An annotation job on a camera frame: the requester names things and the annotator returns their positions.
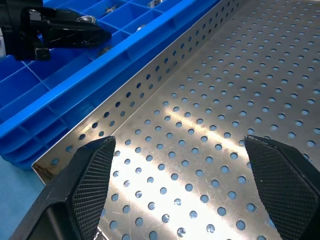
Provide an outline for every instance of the blue plastic crate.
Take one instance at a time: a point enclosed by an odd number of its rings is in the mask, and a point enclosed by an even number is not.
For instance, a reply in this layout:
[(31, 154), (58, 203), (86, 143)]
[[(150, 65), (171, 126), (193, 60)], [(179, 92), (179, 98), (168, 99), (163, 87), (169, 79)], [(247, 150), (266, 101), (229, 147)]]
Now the blue plastic crate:
[[(23, 169), (61, 139), (219, 0), (49, 0), (93, 15), (112, 33), (95, 49), (51, 50), (51, 61), (0, 62), (0, 155)], [(103, 16), (105, 8), (118, 8)], [(137, 32), (137, 28), (146, 25)], [(112, 49), (98, 57), (102, 47)]]

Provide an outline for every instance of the blue floor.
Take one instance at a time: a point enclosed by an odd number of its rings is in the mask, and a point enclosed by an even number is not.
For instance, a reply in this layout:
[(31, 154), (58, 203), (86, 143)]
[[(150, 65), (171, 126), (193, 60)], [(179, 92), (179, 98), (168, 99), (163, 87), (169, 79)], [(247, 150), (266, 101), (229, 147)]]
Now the blue floor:
[(43, 188), (33, 171), (21, 170), (0, 157), (0, 240), (11, 236)]

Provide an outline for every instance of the textured gripper pad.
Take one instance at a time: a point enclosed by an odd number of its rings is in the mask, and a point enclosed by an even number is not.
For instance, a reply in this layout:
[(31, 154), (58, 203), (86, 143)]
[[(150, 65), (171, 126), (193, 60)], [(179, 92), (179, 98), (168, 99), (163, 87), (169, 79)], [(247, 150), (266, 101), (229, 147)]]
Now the textured gripper pad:
[(299, 166), (313, 166), (298, 150), (274, 140), (247, 136), (244, 143), (260, 199), (281, 238), (306, 239), (306, 231), (316, 231), (309, 229), (313, 221), (319, 222), (319, 192), (308, 180), (310, 172)]
[(116, 141), (109, 137), (92, 155), (72, 199), (72, 207), (84, 240), (94, 239), (106, 202)]

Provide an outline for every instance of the perforated metal sheet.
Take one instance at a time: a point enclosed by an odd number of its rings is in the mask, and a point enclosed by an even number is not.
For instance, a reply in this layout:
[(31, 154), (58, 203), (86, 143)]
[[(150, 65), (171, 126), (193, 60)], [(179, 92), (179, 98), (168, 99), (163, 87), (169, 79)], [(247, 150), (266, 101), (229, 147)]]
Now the perforated metal sheet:
[(218, 4), (36, 163), (58, 173), (72, 147), (116, 136), (99, 223), (109, 239), (280, 239), (248, 133), (296, 147), (320, 170), (319, 4), (245, 3)]

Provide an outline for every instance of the aluminum surface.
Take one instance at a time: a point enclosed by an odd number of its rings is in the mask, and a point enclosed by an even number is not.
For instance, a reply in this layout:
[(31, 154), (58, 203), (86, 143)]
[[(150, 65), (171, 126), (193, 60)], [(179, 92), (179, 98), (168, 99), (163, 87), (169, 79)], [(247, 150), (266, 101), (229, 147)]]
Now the aluminum surface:
[(296, 147), (320, 170), (319, 3), (240, 1), (231, 16), (237, 4), (219, 3), (35, 164), (57, 174), (72, 149), (116, 136), (99, 223), (109, 239), (280, 239), (248, 133)]

